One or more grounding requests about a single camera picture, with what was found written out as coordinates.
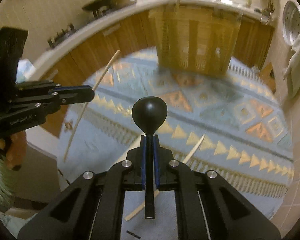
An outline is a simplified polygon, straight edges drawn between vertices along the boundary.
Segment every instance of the patterned tablecloth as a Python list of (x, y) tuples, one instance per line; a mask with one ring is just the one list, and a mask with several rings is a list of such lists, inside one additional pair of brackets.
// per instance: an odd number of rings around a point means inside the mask
[[(121, 59), (95, 92), (64, 163), (62, 155), (82, 105), (68, 110), (58, 158), (63, 176), (72, 182), (86, 170), (108, 170), (141, 133), (131, 117), (134, 102), (158, 96), (168, 105), (167, 119), (157, 131), (160, 145), (172, 150), (175, 159), (183, 160), (205, 134), (188, 162), (191, 169), (216, 170), (271, 218), (294, 173), (291, 137), (271, 91), (251, 79), (250, 69), (236, 59), (230, 64), (236, 71), (228, 70), (224, 78), (216, 79), (161, 69), (155, 49)], [(101, 73), (85, 84), (93, 86)], [(143, 192), (127, 193), (124, 216), (143, 201)], [(142, 239), (177, 238), (174, 195), (160, 194), (155, 202), (157, 219), (144, 220), (141, 212), (129, 222), (123, 220), (122, 239), (130, 239), (125, 230)]]

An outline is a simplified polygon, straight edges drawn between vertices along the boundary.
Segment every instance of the green cloth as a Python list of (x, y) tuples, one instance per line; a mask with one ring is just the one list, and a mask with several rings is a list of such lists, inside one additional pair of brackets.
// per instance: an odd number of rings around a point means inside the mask
[[(0, 159), (0, 206), (9, 208), (13, 204), (16, 185), (16, 171), (9, 170)], [(0, 212), (0, 220), (5, 227), (17, 238), (20, 229), (30, 220), (21, 219)]]

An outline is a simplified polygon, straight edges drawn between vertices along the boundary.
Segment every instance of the yellow plastic basket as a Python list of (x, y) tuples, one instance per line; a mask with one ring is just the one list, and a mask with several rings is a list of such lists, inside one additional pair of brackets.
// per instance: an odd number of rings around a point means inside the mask
[(226, 72), (242, 14), (166, 5), (149, 12), (159, 66), (219, 76)]

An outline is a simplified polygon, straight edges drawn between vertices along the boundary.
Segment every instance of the hanging towel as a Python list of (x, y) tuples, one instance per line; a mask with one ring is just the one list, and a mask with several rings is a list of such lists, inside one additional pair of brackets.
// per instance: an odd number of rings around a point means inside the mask
[(296, 38), (291, 52), (293, 56), (288, 67), (284, 70), (283, 79), (287, 79), (288, 96), (293, 98), (300, 88), (300, 34)]

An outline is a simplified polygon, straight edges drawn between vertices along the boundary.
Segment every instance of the light green sleeve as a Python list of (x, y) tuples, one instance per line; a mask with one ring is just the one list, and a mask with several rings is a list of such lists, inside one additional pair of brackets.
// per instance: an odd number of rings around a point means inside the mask
[(16, 171), (9, 170), (0, 159), (0, 206), (9, 208), (13, 203)]

